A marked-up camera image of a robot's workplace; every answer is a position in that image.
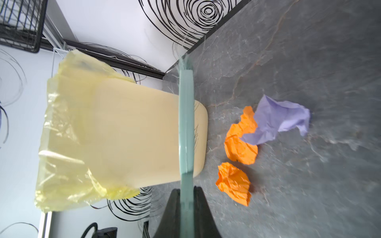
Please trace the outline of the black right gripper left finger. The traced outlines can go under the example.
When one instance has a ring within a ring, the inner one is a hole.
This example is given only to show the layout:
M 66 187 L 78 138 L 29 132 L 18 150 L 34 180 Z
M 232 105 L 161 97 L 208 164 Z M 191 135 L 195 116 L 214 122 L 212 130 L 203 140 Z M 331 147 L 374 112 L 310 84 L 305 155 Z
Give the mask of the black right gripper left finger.
M 180 189 L 172 190 L 153 238 L 180 237 Z

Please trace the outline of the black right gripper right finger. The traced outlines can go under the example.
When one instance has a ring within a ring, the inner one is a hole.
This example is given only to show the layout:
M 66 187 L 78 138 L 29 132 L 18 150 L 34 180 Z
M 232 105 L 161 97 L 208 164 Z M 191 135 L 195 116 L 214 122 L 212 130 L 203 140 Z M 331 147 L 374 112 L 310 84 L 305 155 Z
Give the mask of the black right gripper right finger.
M 201 187 L 195 186 L 194 195 L 194 235 L 196 238 L 222 238 L 209 209 Z

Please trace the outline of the green hand brush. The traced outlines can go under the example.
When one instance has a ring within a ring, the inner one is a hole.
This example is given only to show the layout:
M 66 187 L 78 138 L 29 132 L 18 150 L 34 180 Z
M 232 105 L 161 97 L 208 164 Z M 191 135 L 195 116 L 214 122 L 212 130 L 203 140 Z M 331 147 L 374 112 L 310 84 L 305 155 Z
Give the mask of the green hand brush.
M 179 59 L 180 237 L 194 238 L 194 78 L 189 57 Z

